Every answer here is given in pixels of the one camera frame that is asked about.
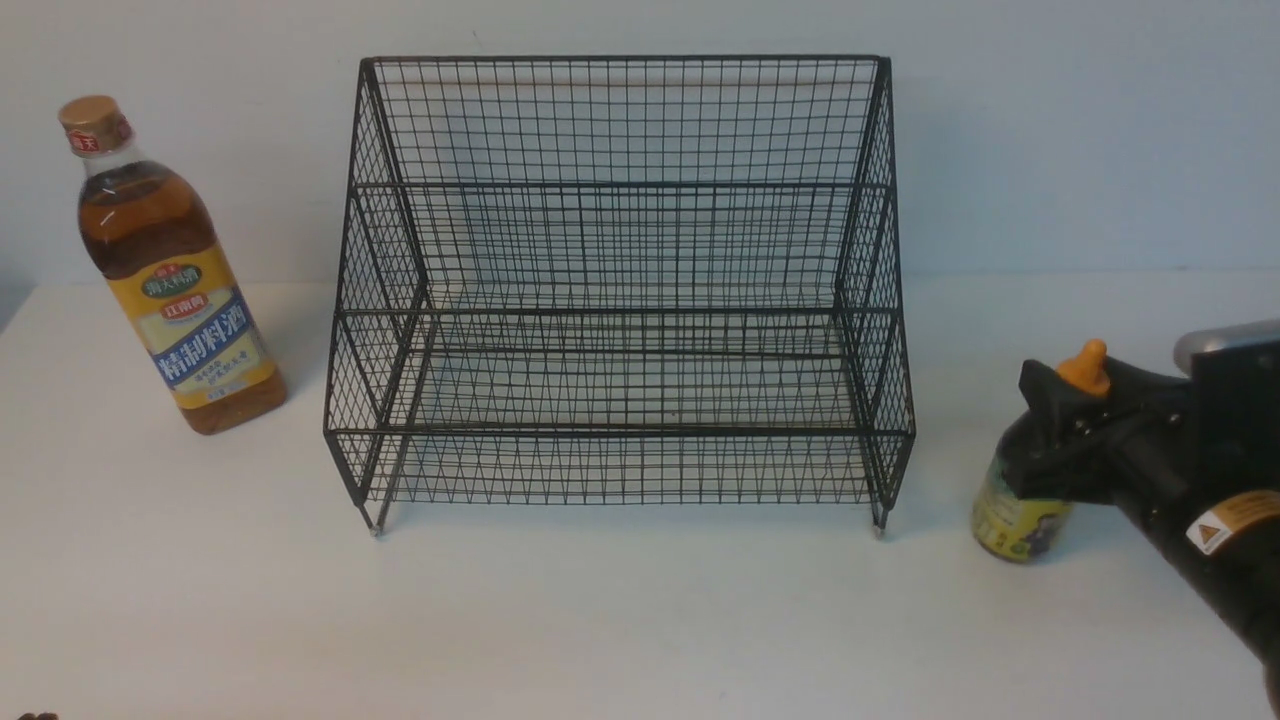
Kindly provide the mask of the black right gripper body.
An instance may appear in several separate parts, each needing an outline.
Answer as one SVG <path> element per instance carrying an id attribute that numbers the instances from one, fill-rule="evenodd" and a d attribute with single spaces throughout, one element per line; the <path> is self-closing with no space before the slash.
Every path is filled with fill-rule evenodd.
<path id="1" fill-rule="evenodd" d="M 1204 378 L 1165 375 L 1108 357 L 1110 398 L 1119 411 L 1108 442 L 1114 498 L 1132 521 L 1189 521 L 1215 500 L 1204 475 L 1201 425 Z"/>

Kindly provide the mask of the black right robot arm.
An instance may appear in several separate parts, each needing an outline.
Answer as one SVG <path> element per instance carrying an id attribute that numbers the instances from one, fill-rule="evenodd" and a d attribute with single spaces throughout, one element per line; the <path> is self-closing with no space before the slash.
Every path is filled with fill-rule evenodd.
<path id="1" fill-rule="evenodd" d="M 1274 319 L 1194 331 L 1176 375 L 1089 342 L 1021 365 L 1027 402 L 992 474 L 1020 501 L 1117 507 L 1261 661 L 1279 665 L 1279 331 Z"/>

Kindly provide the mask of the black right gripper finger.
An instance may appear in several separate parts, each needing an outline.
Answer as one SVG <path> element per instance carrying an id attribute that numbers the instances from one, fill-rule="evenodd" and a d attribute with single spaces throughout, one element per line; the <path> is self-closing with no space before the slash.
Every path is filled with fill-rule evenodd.
<path id="1" fill-rule="evenodd" d="M 1053 433 L 1039 425 L 1011 425 L 998 441 L 1004 482 L 1020 500 L 1116 503 L 1114 451 L 1135 430 L 1083 425 Z"/>
<path id="2" fill-rule="evenodd" d="M 1076 383 L 1051 366 L 1029 359 L 1020 369 L 1018 388 L 1027 401 L 1027 416 L 1037 430 L 1076 430 L 1078 421 L 1091 424 L 1108 409 L 1111 382 L 1102 366 L 1097 382 Z"/>

